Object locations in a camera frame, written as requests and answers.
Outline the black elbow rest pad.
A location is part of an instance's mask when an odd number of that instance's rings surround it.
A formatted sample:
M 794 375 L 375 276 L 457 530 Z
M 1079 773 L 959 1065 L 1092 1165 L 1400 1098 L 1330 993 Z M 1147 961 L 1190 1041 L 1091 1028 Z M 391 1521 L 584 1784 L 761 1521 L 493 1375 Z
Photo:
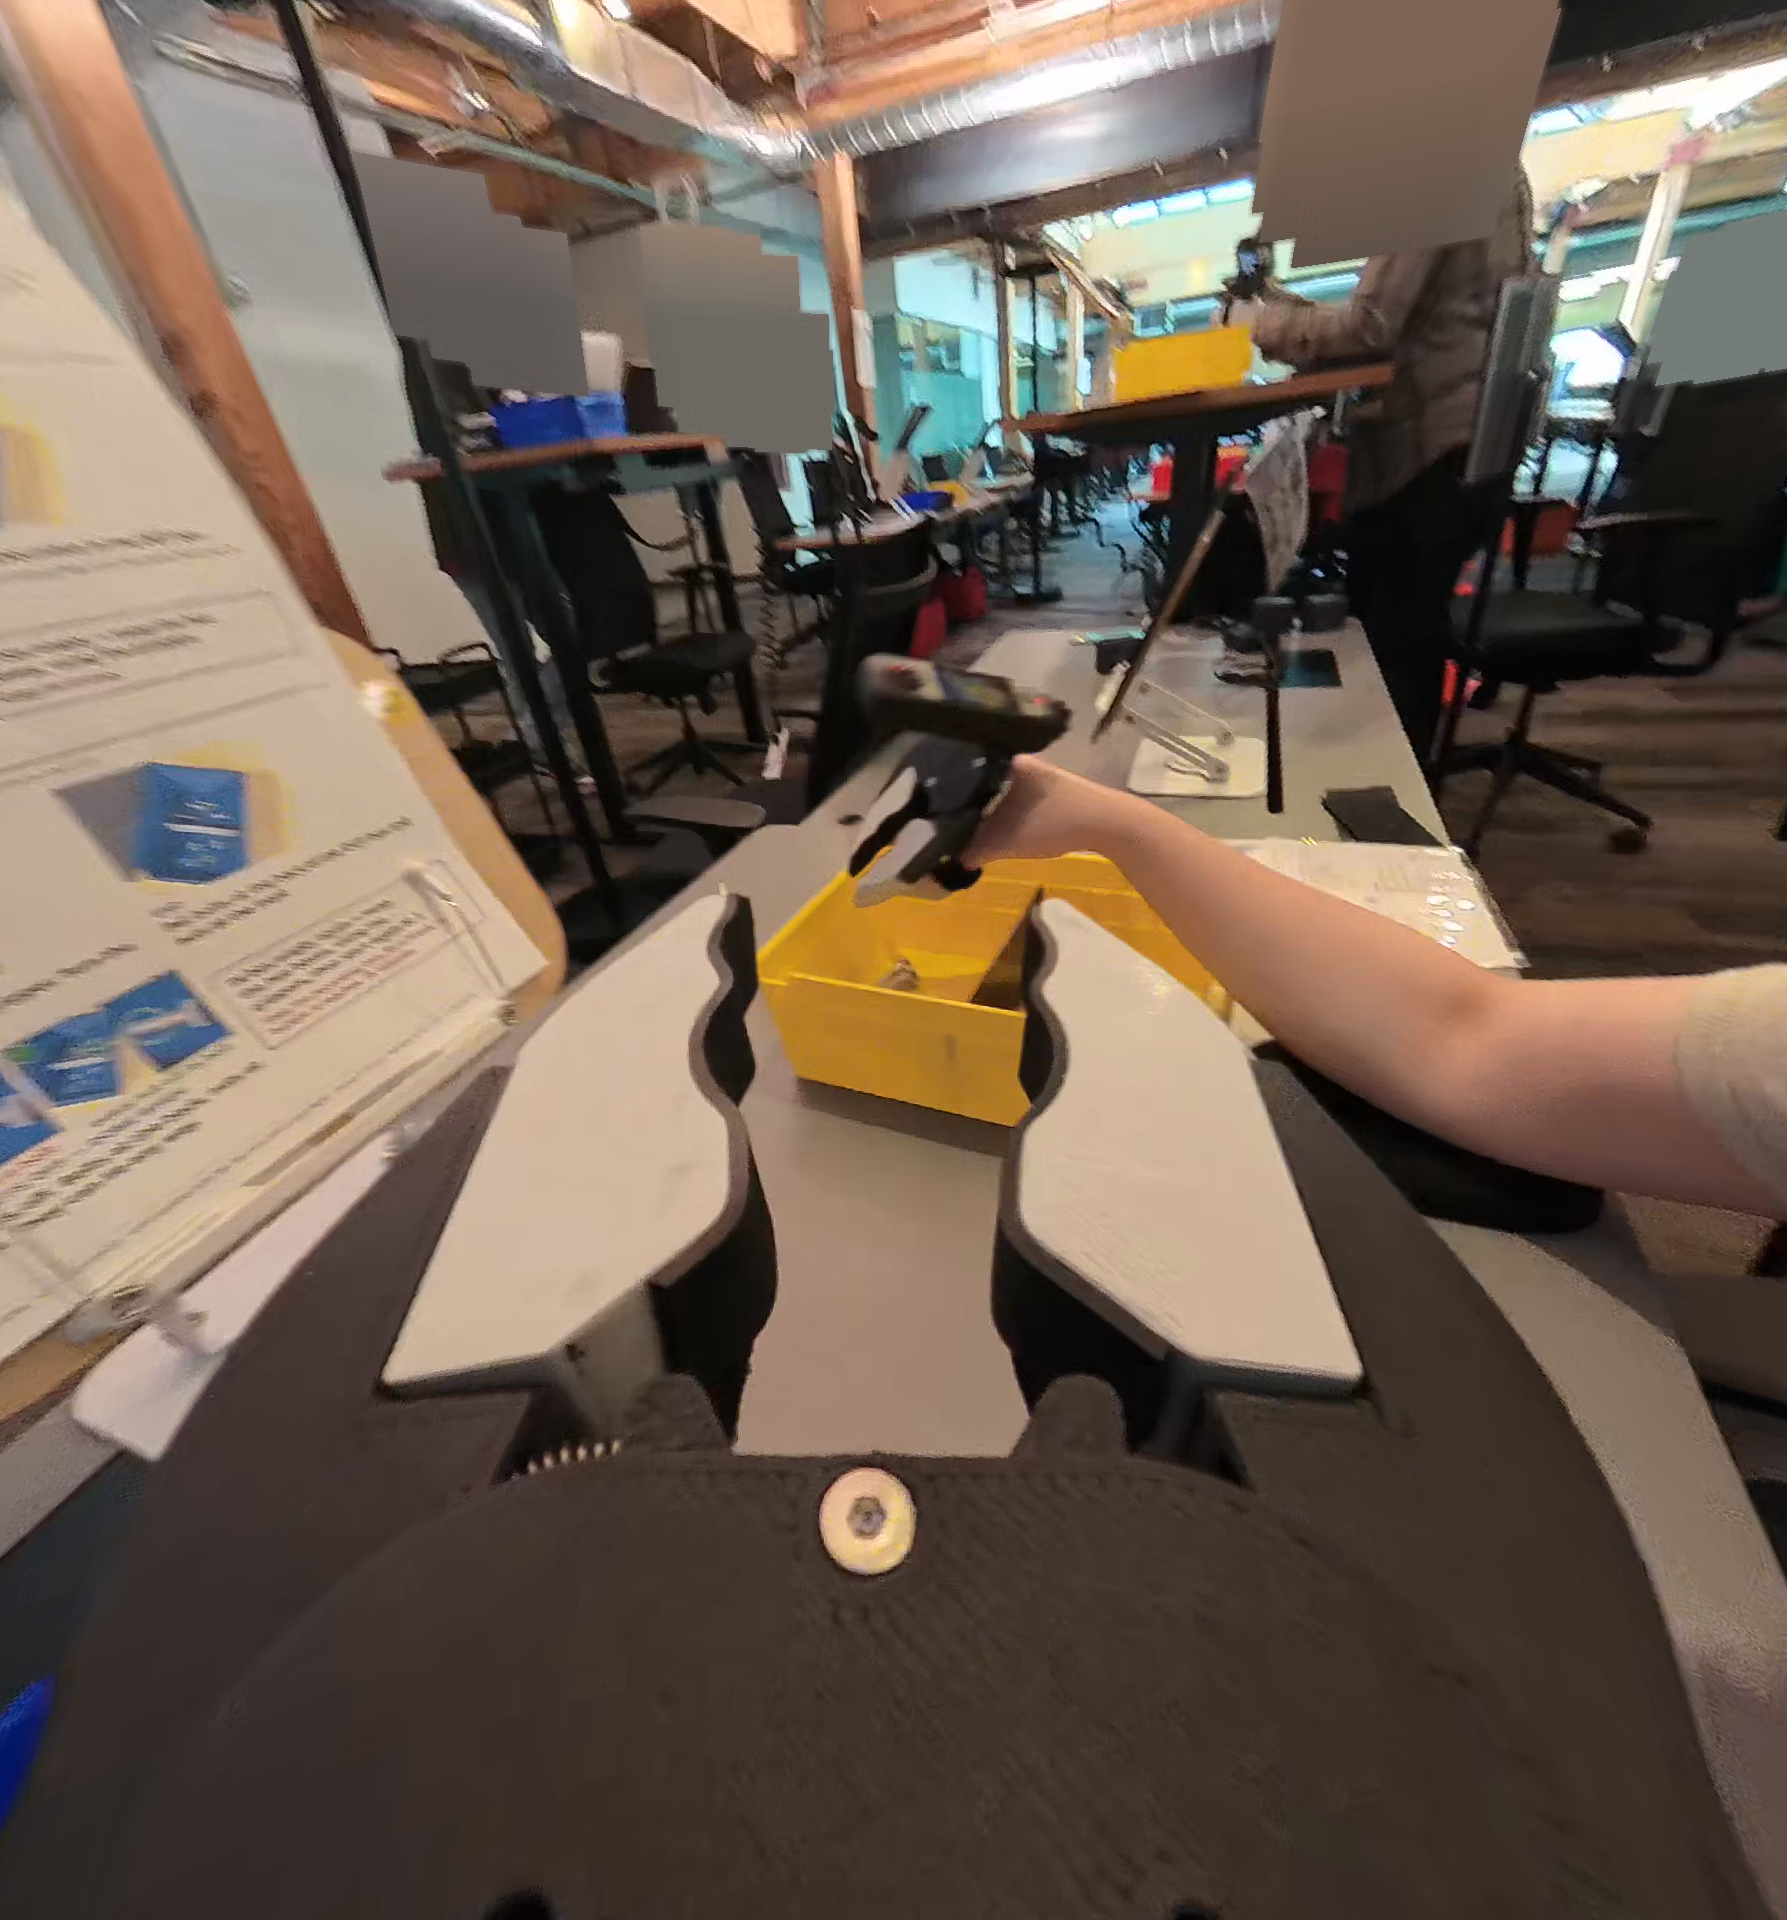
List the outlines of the black elbow rest pad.
M 1259 1046 L 1255 1057 L 1260 1065 L 1288 1069 L 1422 1216 L 1509 1235 L 1573 1235 L 1593 1231 L 1606 1211 L 1604 1189 L 1507 1165 L 1425 1133 L 1341 1088 L 1279 1041 Z

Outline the black utility cart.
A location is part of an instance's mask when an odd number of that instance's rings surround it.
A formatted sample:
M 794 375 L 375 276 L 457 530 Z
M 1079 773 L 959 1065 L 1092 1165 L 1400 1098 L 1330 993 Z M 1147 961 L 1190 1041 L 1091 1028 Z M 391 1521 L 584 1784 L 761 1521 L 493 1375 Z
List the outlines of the black utility cart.
M 497 649 L 480 639 L 425 664 L 398 649 L 387 649 L 387 660 L 433 721 L 467 783 L 491 804 L 500 830 L 525 860 L 554 863 L 546 849 L 560 830 L 558 804 L 546 795 L 543 760 L 525 740 Z

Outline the stack of yellow bins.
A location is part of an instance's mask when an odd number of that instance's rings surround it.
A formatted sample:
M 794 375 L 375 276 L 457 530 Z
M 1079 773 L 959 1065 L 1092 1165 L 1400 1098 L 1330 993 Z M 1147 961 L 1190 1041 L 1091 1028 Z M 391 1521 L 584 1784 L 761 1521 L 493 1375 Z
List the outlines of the stack of yellow bins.
M 1244 387 L 1259 350 L 1247 326 L 1138 335 L 1112 350 L 1112 401 L 1154 401 Z

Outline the wooden pillar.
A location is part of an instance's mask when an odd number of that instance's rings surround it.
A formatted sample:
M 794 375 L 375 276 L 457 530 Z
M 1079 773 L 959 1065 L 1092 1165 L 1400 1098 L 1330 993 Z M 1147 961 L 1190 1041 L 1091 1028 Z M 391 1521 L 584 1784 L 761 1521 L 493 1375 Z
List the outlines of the wooden pillar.
M 96 2 L 0 2 L 0 56 L 132 320 L 323 628 L 371 647 Z
M 855 420 L 865 452 L 880 445 L 874 412 L 874 333 L 865 313 L 862 219 L 855 158 L 837 150 L 813 163 L 813 187 L 822 219 L 822 254 L 832 296 L 832 333 L 837 350 L 837 395 Z

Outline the black flat pad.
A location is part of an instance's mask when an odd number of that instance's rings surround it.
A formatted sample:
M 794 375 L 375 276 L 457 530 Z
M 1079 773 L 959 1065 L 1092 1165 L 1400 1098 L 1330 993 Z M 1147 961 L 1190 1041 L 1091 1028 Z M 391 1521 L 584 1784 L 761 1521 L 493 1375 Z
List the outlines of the black flat pad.
M 1393 789 L 1329 789 L 1322 808 L 1343 846 L 1437 849 L 1449 840 L 1422 824 Z

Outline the metal ceiling duct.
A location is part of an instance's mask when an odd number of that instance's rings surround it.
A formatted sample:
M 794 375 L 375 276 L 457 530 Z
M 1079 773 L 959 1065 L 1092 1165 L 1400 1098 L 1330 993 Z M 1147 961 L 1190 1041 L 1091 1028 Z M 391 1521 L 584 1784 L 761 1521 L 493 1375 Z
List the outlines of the metal ceiling duct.
M 915 146 L 1131 83 L 1255 56 L 1272 47 L 1281 19 L 1279 2 L 1229 2 L 1154 19 L 1138 32 L 1044 49 L 1010 70 L 980 67 L 956 83 L 926 87 L 915 78 L 893 78 L 880 91 L 759 111 L 733 103 L 691 60 L 605 10 L 591 10 L 591 25 L 575 27 L 522 19 L 493 2 L 347 2 L 347 15 L 428 29 L 445 47 L 473 49 L 560 113 L 605 125 L 647 146 L 749 163 L 772 177 L 801 175 L 837 155 L 871 158 Z

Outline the person's right forearm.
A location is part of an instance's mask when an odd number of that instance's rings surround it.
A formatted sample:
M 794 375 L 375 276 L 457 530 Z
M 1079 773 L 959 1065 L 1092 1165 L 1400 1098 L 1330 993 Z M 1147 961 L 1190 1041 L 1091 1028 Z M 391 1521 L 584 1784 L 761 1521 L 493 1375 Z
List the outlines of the person's right forearm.
M 1364 1103 L 1584 1186 L 1694 1196 L 1711 1135 L 1675 1082 L 1685 990 L 1525 983 L 1112 799 L 1107 856 L 1265 1031 Z

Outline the printed paper sheet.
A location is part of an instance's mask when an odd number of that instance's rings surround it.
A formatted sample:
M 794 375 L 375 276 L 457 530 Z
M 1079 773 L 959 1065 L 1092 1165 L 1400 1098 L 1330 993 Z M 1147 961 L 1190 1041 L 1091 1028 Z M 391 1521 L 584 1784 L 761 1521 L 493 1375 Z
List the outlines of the printed paper sheet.
M 1519 976 L 1525 955 L 1479 867 L 1441 846 L 1247 839 L 1259 863 L 1433 939 L 1488 973 Z

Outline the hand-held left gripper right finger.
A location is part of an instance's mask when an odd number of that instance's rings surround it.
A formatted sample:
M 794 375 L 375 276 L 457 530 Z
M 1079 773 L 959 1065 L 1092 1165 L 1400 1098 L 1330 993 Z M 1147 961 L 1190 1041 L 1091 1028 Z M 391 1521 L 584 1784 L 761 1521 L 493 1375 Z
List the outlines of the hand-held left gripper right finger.
M 1360 1350 L 1252 1048 L 1078 904 L 1026 915 L 1012 1251 L 1186 1381 L 1349 1396 Z

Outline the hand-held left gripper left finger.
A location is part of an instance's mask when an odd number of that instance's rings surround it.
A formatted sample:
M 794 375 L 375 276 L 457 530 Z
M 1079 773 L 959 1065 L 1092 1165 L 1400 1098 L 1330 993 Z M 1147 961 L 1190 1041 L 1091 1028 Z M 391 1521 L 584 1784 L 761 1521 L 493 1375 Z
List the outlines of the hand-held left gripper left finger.
M 743 1391 L 759 1339 L 756 907 L 695 899 L 525 1039 L 388 1391 Z

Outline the black office chair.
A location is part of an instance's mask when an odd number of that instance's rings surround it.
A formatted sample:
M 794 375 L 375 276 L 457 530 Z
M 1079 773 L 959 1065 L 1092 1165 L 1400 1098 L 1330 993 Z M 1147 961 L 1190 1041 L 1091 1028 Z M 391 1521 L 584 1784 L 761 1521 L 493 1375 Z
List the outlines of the black office chair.
M 937 527 L 902 519 L 865 538 L 832 543 L 826 676 L 808 748 L 806 802 L 818 808 L 871 744 L 858 676 L 874 655 L 904 657 L 937 584 Z
M 741 783 L 728 754 L 761 754 L 763 744 L 701 736 L 696 721 L 714 715 L 721 685 L 751 664 L 756 639 L 721 628 L 664 632 L 655 584 L 616 504 L 576 494 L 568 505 L 584 512 L 570 597 L 594 688 L 660 705 L 682 723 L 679 744 L 624 769 L 627 795 L 651 799 L 683 772 Z
M 1487 773 L 1460 849 L 1479 856 L 1517 783 L 1539 783 L 1612 822 L 1611 849 L 1639 856 L 1653 818 L 1612 795 L 1604 764 L 1531 736 L 1536 708 L 1579 685 L 1694 679 L 1711 672 L 1773 564 L 1787 512 L 1787 369 L 1674 387 L 1655 429 L 1627 436 L 1612 504 L 1579 519 L 1588 576 L 1579 590 L 1495 586 L 1487 564 L 1455 664 L 1519 690 L 1495 740 L 1460 744 L 1471 708 L 1460 690 L 1441 723 L 1433 789 Z

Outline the small blue storage bin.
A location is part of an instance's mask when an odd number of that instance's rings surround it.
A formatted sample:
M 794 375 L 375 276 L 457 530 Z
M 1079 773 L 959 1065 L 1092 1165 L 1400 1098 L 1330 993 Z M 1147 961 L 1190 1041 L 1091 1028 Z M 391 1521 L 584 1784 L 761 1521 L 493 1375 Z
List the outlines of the small blue storage bin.
M 629 436 L 627 401 L 619 392 L 497 400 L 491 404 L 491 420 L 497 442 L 505 452 Z

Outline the person's right hand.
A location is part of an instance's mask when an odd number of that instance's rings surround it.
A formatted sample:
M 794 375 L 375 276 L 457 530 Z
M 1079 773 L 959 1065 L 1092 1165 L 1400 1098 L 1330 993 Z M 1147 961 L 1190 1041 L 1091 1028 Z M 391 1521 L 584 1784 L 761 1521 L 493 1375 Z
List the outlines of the person's right hand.
M 1044 754 L 1012 757 L 959 863 L 983 870 L 995 860 L 1112 857 L 1143 822 L 1147 804 L 1120 789 L 1055 769 Z

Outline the wooden top standing desk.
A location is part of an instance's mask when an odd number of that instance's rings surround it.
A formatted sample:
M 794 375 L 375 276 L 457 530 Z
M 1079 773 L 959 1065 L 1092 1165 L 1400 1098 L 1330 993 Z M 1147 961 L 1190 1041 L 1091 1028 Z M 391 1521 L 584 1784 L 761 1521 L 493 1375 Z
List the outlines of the wooden top standing desk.
M 682 505 L 683 527 L 696 533 L 701 550 L 695 564 L 679 564 L 671 579 L 651 579 L 660 631 L 683 632 L 691 628 L 721 628 L 756 639 L 738 605 L 738 574 L 732 565 L 728 530 L 721 522 L 721 487 L 733 478 L 732 452 L 719 440 L 701 436 L 627 436 L 584 445 L 541 445 L 525 452 L 459 452 L 459 458 L 491 522 L 497 555 L 522 601 L 546 698 L 568 733 L 575 772 L 601 812 L 611 822 L 619 822 L 636 802 L 624 789 L 624 769 L 679 744 L 682 723 L 660 705 L 594 688 L 584 638 L 576 631 L 576 601 L 570 597 L 584 512 L 568 505 L 568 500 L 576 494 L 601 494 L 619 508 L 624 500 L 668 497 Z M 428 505 L 445 505 L 457 519 L 433 456 L 419 452 L 397 458 L 382 468 L 382 478 L 419 490 Z M 636 530 L 635 538 L 642 560 L 647 543 Z M 491 603 L 493 628 L 493 601 L 473 555 L 471 574 L 480 584 L 480 597 Z M 763 740 L 756 657 L 733 672 L 733 685 L 721 685 L 714 715 L 696 721 L 701 736 Z M 510 693 L 532 726 L 521 685 L 504 657 L 500 667 Z

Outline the black pole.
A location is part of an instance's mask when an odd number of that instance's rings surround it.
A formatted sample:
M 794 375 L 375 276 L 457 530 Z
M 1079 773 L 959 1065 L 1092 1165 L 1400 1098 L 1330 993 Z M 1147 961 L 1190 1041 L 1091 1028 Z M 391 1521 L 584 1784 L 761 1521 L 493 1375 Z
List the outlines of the black pole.
M 375 292 L 387 303 L 387 272 L 379 261 L 375 230 L 371 230 L 364 198 L 359 187 L 359 175 L 351 163 L 347 125 L 343 125 L 338 107 L 330 94 L 323 63 L 313 49 L 313 38 L 304 29 L 300 2 L 274 2 L 272 10 L 278 18 L 286 49 L 294 63 L 302 97 L 313 111 L 314 127 L 319 127 L 323 150 L 330 155 L 330 163 L 337 171 L 338 196 L 348 209 L 359 248 L 361 248 L 364 265 L 375 277 Z M 428 350 L 408 335 L 398 335 L 397 343 L 398 343 L 398 360 L 404 360 L 407 401 L 408 401 L 408 412 L 415 421 L 415 442 L 419 442 L 423 456 L 433 456 L 439 463 L 439 478 L 444 478 L 444 490 L 453 504 L 459 533 L 464 533 L 467 550 L 471 550 L 473 564 L 480 565 L 480 579 L 493 601 L 493 628 L 497 628 L 497 639 L 500 639 L 500 657 L 505 660 L 513 679 L 521 685 L 522 708 L 532 716 L 532 726 L 535 726 L 546 769 L 554 773 L 554 783 L 560 791 L 570 830 L 580 846 L 580 856 L 586 857 L 591 885 L 580 896 L 580 907 L 605 907 L 611 928 L 627 933 L 629 928 L 627 900 L 616 888 L 616 878 L 608 863 L 605 846 L 601 846 L 601 830 L 594 827 L 586 799 L 576 783 L 576 772 L 575 772 L 575 760 L 568 750 L 568 733 L 565 733 L 565 726 L 551 708 L 546 685 L 543 685 L 541 660 L 535 660 L 535 645 L 532 645 L 529 623 L 522 617 L 522 601 L 518 597 L 518 590 L 513 590 L 513 584 L 510 584 L 510 576 L 497 555 L 491 522 L 475 504 L 475 494 L 467 483 L 467 468 L 464 468 L 464 458 L 459 458 L 459 448 L 457 448 L 445 408 L 444 408 L 444 395 L 439 395 L 439 387 L 433 380 Z

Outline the white instruction sheet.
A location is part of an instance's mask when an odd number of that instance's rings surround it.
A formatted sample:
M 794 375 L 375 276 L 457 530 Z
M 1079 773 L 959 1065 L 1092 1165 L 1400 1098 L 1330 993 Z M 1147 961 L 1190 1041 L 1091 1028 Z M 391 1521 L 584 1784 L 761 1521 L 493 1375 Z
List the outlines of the white instruction sheet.
M 541 968 L 0 187 L 0 1366 L 186 1287 Z

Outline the yellow plastic bin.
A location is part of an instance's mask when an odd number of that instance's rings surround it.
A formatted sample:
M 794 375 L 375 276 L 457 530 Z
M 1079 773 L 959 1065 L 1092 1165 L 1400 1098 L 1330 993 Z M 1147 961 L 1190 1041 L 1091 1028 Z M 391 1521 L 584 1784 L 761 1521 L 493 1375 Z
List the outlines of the yellow plastic bin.
M 1107 857 L 998 860 L 959 896 L 869 910 L 855 907 L 847 870 L 835 870 L 759 953 L 794 1075 L 972 1123 L 1019 1123 L 1024 920 L 1038 899 L 1074 904 L 1221 1020 L 1229 1015 L 1217 980 Z M 874 985 L 898 955 L 919 966 L 922 993 Z

